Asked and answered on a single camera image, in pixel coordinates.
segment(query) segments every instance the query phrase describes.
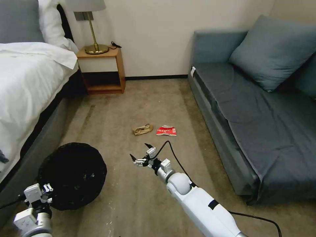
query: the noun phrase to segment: sofa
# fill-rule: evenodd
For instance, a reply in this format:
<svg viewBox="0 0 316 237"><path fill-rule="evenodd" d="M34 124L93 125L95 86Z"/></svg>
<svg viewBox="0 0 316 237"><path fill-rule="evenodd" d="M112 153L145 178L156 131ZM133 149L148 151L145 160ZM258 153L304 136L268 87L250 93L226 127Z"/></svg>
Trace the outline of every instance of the sofa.
<svg viewBox="0 0 316 237"><path fill-rule="evenodd" d="M188 80L196 102L237 195L250 205L314 199L316 104L288 81L316 80L316 56L267 92L228 62L246 34L194 33Z"/></svg>

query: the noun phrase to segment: baseboard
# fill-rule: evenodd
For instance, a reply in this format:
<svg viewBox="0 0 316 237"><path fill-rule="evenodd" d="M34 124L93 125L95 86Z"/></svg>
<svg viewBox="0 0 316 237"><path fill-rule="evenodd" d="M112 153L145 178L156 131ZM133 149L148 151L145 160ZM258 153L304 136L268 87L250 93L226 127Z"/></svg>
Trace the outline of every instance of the baseboard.
<svg viewBox="0 0 316 237"><path fill-rule="evenodd" d="M125 77L127 81L134 80L156 80L156 79L181 79L188 78L187 74L183 75L163 75L163 76L140 76L140 77Z"/></svg>

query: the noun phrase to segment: table lamp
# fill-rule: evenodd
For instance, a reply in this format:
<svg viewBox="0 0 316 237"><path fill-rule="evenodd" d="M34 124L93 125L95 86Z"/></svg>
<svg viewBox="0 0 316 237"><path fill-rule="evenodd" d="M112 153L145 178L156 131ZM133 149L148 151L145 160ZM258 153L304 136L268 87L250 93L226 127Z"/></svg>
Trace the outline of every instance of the table lamp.
<svg viewBox="0 0 316 237"><path fill-rule="evenodd" d="M67 9L73 12L87 12L94 44L85 47L87 54L102 54L109 51L109 47L98 44L95 39L90 12L101 11L105 9L104 0L66 0Z"/></svg>

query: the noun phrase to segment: white wall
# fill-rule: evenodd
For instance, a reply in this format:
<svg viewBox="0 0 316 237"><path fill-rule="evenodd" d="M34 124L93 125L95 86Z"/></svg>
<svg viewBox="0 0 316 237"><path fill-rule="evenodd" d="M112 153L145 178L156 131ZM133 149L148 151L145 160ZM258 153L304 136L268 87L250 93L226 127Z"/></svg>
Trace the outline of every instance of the white wall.
<svg viewBox="0 0 316 237"><path fill-rule="evenodd" d="M303 23L316 22L315 0L276 0L271 17Z"/></svg>
<svg viewBox="0 0 316 237"><path fill-rule="evenodd" d="M94 12L98 43L120 44L126 76L187 74L197 29L249 28L275 0L105 0ZM87 22L64 5L75 43L92 43Z"/></svg>

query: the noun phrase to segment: sofa cushion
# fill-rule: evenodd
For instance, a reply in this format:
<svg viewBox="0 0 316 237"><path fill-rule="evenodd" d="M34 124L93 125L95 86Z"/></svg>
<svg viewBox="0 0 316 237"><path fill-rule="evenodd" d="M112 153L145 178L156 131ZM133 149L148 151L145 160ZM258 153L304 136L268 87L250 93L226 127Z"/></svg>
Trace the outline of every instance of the sofa cushion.
<svg viewBox="0 0 316 237"><path fill-rule="evenodd" d="M303 93L268 93L230 64L193 66L205 96L216 101L260 179L257 202L316 198L311 188L316 187L316 104Z"/></svg>
<svg viewBox="0 0 316 237"><path fill-rule="evenodd" d="M316 98L316 54L303 65L295 87L306 95Z"/></svg>
<svg viewBox="0 0 316 237"><path fill-rule="evenodd" d="M316 25L260 16L229 61L273 91L316 51Z"/></svg>

